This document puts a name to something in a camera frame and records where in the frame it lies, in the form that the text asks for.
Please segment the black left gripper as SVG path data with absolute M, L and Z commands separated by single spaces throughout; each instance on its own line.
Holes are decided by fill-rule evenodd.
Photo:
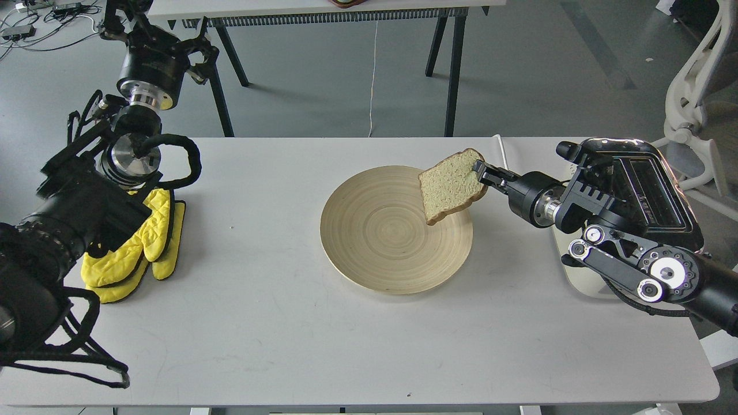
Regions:
M 135 26 L 127 34 L 127 53 L 124 58 L 118 87 L 121 95 L 130 99 L 136 86 L 158 88 L 161 110 L 174 108 L 181 92 L 185 72 L 198 85 L 211 78 L 219 55 L 218 47 L 206 32 L 184 40 L 184 55 L 172 50 L 180 40 L 161 27 L 144 29 Z M 190 55 L 200 54 L 201 61 L 190 63 Z

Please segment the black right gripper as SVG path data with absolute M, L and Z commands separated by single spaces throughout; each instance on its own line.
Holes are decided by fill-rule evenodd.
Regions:
M 564 193 L 563 182 L 538 171 L 517 175 L 483 160 L 476 160 L 472 170 L 477 181 L 507 195 L 509 208 L 535 228 L 549 228 L 555 223 L 555 210 Z

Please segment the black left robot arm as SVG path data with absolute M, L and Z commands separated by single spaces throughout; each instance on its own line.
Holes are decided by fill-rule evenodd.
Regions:
M 179 40 L 145 22 L 122 34 L 127 55 L 119 96 L 69 134 L 42 168 L 39 209 L 2 224 L 2 366 L 69 375 L 127 388 L 127 365 L 95 342 L 100 312 L 94 292 L 64 278 L 85 253 L 100 257 L 123 245 L 151 217 L 153 190 L 190 186 L 201 174 L 192 139 L 161 131 L 159 112 L 174 107 L 185 74 L 204 84 L 219 50 L 203 20 L 194 39 Z

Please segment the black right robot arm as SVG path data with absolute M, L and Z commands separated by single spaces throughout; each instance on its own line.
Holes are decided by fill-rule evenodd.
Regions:
M 473 171 L 535 228 L 580 232 L 562 263 L 595 271 L 622 302 L 649 315 L 696 315 L 736 336 L 736 272 L 702 253 L 701 229 L 661 152 L 614 138 L 562 141 L 556 152 L 575 166 L 565 182 L 481 160 Z

